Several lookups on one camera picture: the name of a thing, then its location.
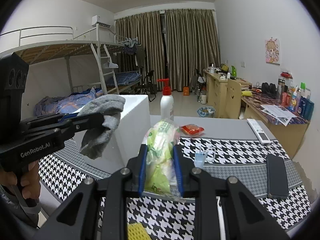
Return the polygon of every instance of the black camera housing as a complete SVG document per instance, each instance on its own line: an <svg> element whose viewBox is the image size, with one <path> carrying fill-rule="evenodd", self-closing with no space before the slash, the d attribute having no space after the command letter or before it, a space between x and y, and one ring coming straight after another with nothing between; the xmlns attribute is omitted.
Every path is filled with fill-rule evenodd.
<svg viewBox="0 0 320 240"><path fill-rule="evenodd" d="M21 119L21 99L29 65L17 54L0 57L0 142L12 135Z"/></svg>

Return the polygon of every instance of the bed ladder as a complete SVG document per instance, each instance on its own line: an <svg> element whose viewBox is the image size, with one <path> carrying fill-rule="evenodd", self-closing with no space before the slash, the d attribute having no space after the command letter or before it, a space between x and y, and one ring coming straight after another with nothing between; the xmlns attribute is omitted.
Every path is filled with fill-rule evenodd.
<svg viewBox="0 0 320 240"><path fill-rule="evenodd" d="M101 52L100 52L100 46L101 46L101 43L100 43L100 40L99 40L99 23L97 23L96 25L96 33L97 33L97 50L95 50L94 48L94 45L93 43L91 43L91 49L92 49L92 52L97 60L97 63L98 63L98 68L99 68L99 76L100 76L100 82L101 82L101 89L102 89L102 92L104 95L107 95L108 93L116 90L116 93L119 95L119 89L118 89L118 84L117 84L117 80L116 80L116 74L115 74L115 71L114 69L112 68L112 71L109 72L109 73L106 73L104 74L103 71L102 71L102 63L101 63L101 59L102 58L108 58L109 59L109 62L112 63L112 59L111 59L111 55L107 49L107 46L104 44L103 45L103 48L107 54L107 57L101 57ZM106 82L104 80L104 76L106 75L109 75L109 74L112 74L113 75L113 81L115 83L115 87L111 90L107 90L107 86L106 86Z"/></svg>
<svg viewBox="0 0 320 240"><path fill-rule="evenodd" d="M103 48L104 48L104 50L105 50L105 52L106 52L106 54L107 54L107 57L106 57L106 58L108 58L108 59L109 59L109 62L112 63L111 55L110 55L110 53L109 53L109 51L108 51L108 48L107 48L107 46L106 46L105 44L103 44ZM110 75L110 74L113 75L113 81L114 81L114 83L115 83L115 87L114 87L113 89L109 90L109 92L111 92L111 91L113 91L113 90L117 90L117 94L119 95L119 88L118 88L118 83L117 83L117 79L116 79L115 69L114 69L114 68L111 68L111 69L112 69L111 72L105 73L105 74L103 74L103 76Z"/></svg>

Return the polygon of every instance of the blue bedding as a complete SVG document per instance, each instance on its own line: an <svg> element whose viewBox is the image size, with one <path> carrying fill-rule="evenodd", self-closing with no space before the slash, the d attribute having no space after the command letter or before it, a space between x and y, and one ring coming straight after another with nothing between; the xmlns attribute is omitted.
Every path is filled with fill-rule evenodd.
<svg viewBox="0 0 320 240"><path fill-rule="evenodd" d="M139 80L141 75L139 72L123 72L116 73L116 80L118 87L128 86L130 83L136 82ZM115 87L115 82L113 81L113 76L105 79L107 87Z"/></svg>
<svg viewBox="0 0 320 240"><path fill-rule="evenodd" d="M78 110L91 100L99 97L100 90L95 91L94 88L91 88L89 92L84 91L82 93L73 93L68 97L56 97L50 98L45 97L40 100L39 103L35 105L33 109L34 116L41 116L46 114L54 113L67 113L71 114L74 111Z"/></svg>

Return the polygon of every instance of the beige curtain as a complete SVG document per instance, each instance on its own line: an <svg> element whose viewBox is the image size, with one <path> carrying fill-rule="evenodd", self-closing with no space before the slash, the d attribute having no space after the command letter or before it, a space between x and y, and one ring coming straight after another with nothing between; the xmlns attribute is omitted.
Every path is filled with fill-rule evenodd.
<svg viewBox="0 0 320 240"><path fill-rule="evenodd" d="M211 10L166 11L168 73L173 90L189 86L196 69L220 65L220 49Z"/></svg>
<svg viewBox="0 0 320 240"><path fill-rule="evenodd" d="M157 79L164 78L164 50L161 37L160 14L159 12L148 12L137 14L116 21L116 33L121 36L136 38L146 50L146 68L144 76L150 70L154 70L154 84ZM121 71L136 70L134 56L124 52L118 57L118 64Z"/></svg>

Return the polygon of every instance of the white foam box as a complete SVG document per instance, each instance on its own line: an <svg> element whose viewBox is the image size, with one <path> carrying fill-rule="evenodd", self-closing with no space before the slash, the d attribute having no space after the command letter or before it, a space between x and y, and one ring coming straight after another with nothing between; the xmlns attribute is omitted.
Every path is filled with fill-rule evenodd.
<svg viewBox="0 0 320 240"><path fill-rule="evenodd" d="M149 101L147 95L121 95L125 98L119 127L111 136L102 156L92 160L83 156L92 167L113 173L125 167L130 158L138 156L142 140L151 127ZM78 149L81 147L85 131L74 136Z"/></svg>

